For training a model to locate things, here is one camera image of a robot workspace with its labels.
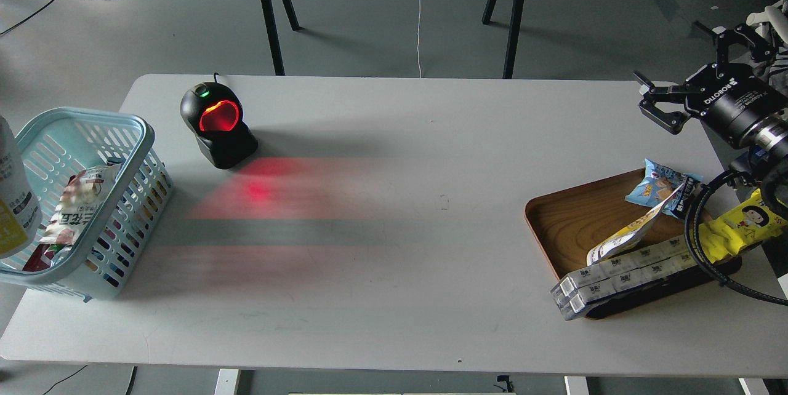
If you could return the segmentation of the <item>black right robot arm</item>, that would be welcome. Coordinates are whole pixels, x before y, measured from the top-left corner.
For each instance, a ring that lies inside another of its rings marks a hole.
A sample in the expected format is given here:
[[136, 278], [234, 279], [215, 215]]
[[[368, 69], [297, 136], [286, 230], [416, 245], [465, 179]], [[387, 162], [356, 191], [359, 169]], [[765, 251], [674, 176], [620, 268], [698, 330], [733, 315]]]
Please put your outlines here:
[[766, 165], [752, 168], [749, 176], [760, 185], [763, 201], [774, 213], [786, 216], [786, 120], [780, 112], [786, 96], [754, 75], [751, 65], [730, 62], [729, 48], [746, 46], [755, 63], [777, 55], [776, 49], [751, 26], [736, 25], [709, 34], [717, 50], [717, 60], [701, 67], [680, 86], [658, 87], [645, 75], [634, 76], [644, 87], [639, 107], [661, 128], [678, 134], [690, 118], [700, 120], [732, 148], [757, 146], [766, 152]]

